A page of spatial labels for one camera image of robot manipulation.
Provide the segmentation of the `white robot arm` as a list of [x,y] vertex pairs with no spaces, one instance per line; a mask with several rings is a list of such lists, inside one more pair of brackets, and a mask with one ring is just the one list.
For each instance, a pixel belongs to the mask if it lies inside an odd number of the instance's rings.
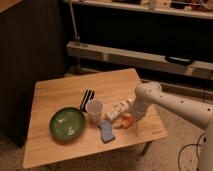
[[198,160],[198,171],[213,171],[213,105],[163,92],[157,82],[139,84],[135,88],[131,114],[136,120],[141,120],[151,104],[173,112],[206,132],[206,142]]

